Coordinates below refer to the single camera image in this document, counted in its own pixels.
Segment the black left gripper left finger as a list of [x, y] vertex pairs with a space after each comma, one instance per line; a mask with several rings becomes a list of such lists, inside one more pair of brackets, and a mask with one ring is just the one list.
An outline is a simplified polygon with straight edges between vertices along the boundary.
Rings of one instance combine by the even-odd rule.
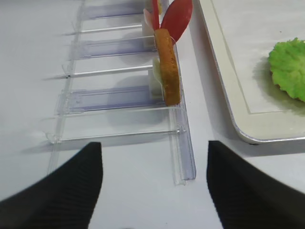
[[87, 229], [102, 180], [102, 146], [90, 142], [44, 179], [1, 201], [0, 227]]

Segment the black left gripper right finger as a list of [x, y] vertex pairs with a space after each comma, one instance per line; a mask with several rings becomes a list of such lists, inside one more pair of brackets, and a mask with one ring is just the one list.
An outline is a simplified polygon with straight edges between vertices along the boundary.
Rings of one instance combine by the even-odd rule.
[[224, 229], [303, 229], [305, 195], [220, 141], [209, 141], [206, 180]]

